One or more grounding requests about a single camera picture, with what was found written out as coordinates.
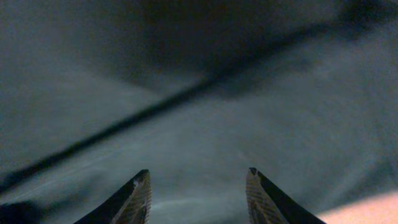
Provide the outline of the black polo shirt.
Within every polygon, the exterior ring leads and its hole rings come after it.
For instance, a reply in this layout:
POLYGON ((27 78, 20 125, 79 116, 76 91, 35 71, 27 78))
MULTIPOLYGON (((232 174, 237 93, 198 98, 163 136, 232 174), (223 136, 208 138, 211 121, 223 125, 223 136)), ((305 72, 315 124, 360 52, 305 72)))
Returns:
POLYGON ((396 1, 2 1, 1 222, 250 223, 255 167, 325 223, 397 222, 396 1))

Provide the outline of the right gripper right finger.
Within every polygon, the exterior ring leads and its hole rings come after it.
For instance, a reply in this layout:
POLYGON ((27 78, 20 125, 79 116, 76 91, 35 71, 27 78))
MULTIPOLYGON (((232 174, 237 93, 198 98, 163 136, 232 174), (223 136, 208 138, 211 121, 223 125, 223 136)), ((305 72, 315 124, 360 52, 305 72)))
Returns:
POLYGON ((246 199, 251 224, 325 224, 255 167, 246 176, 246 199))

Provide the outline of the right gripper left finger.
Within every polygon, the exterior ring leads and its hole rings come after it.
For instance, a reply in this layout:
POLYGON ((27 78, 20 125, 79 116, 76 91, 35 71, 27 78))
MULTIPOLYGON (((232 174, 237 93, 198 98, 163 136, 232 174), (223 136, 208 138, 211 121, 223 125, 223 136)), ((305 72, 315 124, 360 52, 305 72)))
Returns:
POLYGON ((74 224, 147 224, 151 201, 150 172, 143 169, 74 224))

